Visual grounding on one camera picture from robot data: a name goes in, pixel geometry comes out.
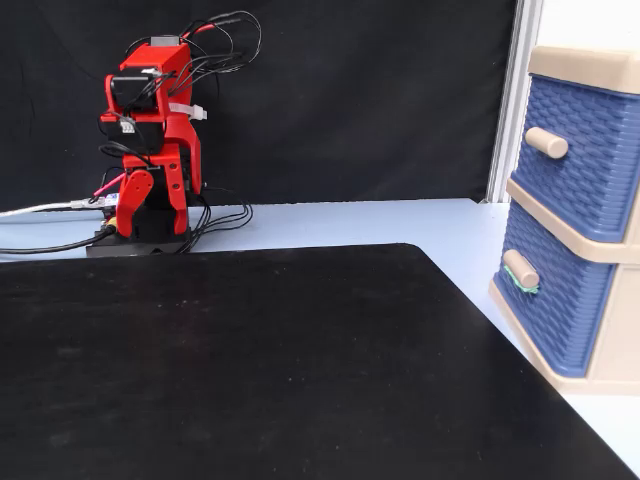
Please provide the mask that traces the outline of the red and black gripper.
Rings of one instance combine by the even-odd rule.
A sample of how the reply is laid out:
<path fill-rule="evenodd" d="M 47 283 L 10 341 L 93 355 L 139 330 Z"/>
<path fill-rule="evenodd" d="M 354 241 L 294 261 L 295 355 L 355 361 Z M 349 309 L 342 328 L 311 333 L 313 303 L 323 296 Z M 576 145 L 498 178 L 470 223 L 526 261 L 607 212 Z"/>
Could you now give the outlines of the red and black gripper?
<path fill-rule="evenodd" d="M 105 112 L 98 120 L 105 136 L 98 150 L 119 159 L 122 167 L 133 171 L 125 177 L 116 205 L 116 226 L 123 237 L 130 237 L 133 216 L 150 193 L 154 180 L 148 170 L 166 170 L 170 204 L 175 210 L 174 233 L 188 227 L 188 208 L 182 170 L 184 169 L 184 116 L 171 114 L 164 120 L 150 121 L 144 115 L 125 116 Z"/>

